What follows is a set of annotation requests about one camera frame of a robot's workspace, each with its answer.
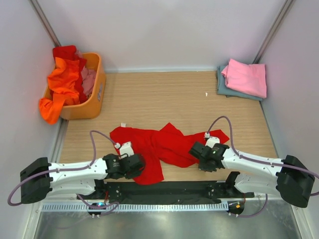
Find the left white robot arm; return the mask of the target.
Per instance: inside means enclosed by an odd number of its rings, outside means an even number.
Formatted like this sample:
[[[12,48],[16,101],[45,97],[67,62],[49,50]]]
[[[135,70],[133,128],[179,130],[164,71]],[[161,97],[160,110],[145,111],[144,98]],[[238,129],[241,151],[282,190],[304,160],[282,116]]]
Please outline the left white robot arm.
[[[66,194],[91,195],[101,199],[104,179],[133,179],[142,174],[146,162],[141,154],[120,157],[108,154],[94,162],[50,163],[39,158],[20,172],[22,204],[32,204],[47,197]]]

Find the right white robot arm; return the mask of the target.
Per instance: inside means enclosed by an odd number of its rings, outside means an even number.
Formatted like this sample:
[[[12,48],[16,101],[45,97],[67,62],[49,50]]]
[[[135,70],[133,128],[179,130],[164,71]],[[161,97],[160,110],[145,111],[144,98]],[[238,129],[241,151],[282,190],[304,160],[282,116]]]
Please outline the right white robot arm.
[[[194,143],[189,154],[198,159],[198,168],[202,171],[232,171],[224,185],[230,197],[253,192],[280,196],[299,208],[308,206],[315,177],[292,155],[284,159],[266,158],[243,154],[221,143],[200,142]]]

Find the red t-shirt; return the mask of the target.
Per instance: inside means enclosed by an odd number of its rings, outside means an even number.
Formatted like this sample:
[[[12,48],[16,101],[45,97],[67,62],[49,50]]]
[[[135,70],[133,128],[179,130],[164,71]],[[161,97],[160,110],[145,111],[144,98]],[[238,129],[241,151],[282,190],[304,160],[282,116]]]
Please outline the red t-shirt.
[[[164,180],[161,162],[187,168],[199,162],[189,154],[195,142],[205,144],[204,132],[183,135],[173,124],[167,123],[161,130],[117,127],[110,138],[119,143],[131,142],[135,153],[146,162],[141,175],[134,178],[140,185],[151,185]]]

